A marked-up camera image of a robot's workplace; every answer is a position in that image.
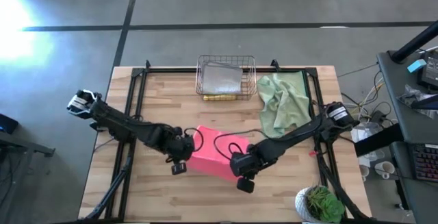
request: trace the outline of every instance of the pink box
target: pink box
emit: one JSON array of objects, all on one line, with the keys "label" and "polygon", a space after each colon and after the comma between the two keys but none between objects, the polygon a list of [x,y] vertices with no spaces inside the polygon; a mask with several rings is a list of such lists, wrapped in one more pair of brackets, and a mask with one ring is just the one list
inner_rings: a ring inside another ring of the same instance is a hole
[{"label": "pink box", "polygon": [[[208,175],[236,182],[237,177],[231,171],[229,160],[219,154],[213,145],[215,137],[228,134],[229,132],[217,131],[202,125],[198,126],[197,129],[204,137],[204,145],[199,151],[192,154],[192,157],[187,161],[187,167]],[[195,132],[193,135],[193,140],[195,149],[198,149],[201,145],[201,136],[198,132]],[[228,146],[231,142],[238,144],[244,153],[246,153],[246,148],[250,144],[248,139],[236,135],[218,138],[216,141],[217,147],[220,152],[229,158],[231,158],[231,153],[228,150]],[[239,151],[236,146],[231,146],[231,150]]]}]

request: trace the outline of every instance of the potted plant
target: potted plant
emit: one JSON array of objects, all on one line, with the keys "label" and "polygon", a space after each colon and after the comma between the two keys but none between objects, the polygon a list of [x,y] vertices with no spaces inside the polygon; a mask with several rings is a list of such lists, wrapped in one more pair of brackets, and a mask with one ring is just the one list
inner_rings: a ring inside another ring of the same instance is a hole
[{"label": "potted plant", "polygon": [[295,197],[296,211],[301,218],[314,223],[339,223],[345,207],[325,186],[302,189]]}]

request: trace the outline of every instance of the white pot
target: white pot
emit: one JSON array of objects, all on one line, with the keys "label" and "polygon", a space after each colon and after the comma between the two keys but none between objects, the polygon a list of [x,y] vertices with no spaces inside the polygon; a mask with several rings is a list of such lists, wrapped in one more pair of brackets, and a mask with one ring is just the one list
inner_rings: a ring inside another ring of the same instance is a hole
[{"label": "white pot", "polygon": [[308,221],[310,223],[325,223],[313,217],[310,214],[310,212],[307,210],[306,194],[312,188],[313,187],[307,187],[298,192],[298,194],[295,196],[295,209],[304,221]]}]

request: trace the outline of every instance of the desk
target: desk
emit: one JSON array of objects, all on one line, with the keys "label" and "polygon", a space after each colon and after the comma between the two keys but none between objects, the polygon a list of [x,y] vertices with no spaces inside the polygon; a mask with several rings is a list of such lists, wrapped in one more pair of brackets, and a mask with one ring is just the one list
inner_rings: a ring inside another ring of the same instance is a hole
[{"label": "desk", "polygon": [[[316,68],[324,102],[341,101],[335,68]],[[107,102],[118,110],[125,109],[131,71],[132,67],[114,69]],[[260,128],[258,113],[263,103],[257,94],[249,101],[206,102],[195,93],[195,77],[194,73],[148,73],[141,112],[144,119],[229,132]],[[247,136],[251,142],[261,140],[259,134]],[[108,139],[108,134],[99,134],[96,146]],[[109,188],[116,147],[117,142],[110,143],[93,155],[79,217],[90,213]],[[342,186],[361,211],[371,216],[354,146],[338,140],[333,147]],[[301,221],[294,197],[302,188],[319,182],[316,159],[308,155],[311,150],[312,139],[289,149],[276,165],[258,174],[255,191],[248,194],[235,184],[192,171],[171,175],[166,156],[137,142],[125,221]]]},{"label": "desk", "polygon": [[[410,74],[407,70],[408,65],[417,60],[418,56],[411,55],[404,64],[394,63],[387,53],[378,54],[377,59],[404,141],[407,143],[438,144],[438,141],[436,141],[438,137],[438,120],[432,120],[423,114],[419,114],[397,100],[397,97],[404,93],[405,84],[426,92],[424,87],[417,85],[416,74]],[[407,143],[405,142],[394,142],[389,148],[396,161],[398,173],[404,177],[412,178],[411,157],[408,154]],[[412,209],[417,223],[434,222],[436,220],[438,184],[428,182],[428,185],[426,185],[423,182],[403,178],[400,181],[408,206]]]}]

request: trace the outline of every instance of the green plant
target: green plant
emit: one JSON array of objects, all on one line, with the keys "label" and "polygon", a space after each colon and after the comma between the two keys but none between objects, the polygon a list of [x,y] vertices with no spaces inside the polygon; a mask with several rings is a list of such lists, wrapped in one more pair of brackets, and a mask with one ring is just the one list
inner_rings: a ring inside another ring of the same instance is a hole
[{"label": "green plant", "polygon": [[315,186],[306,194],[310,214],[327,223],[339,223],[345,207],[327,187]]}]

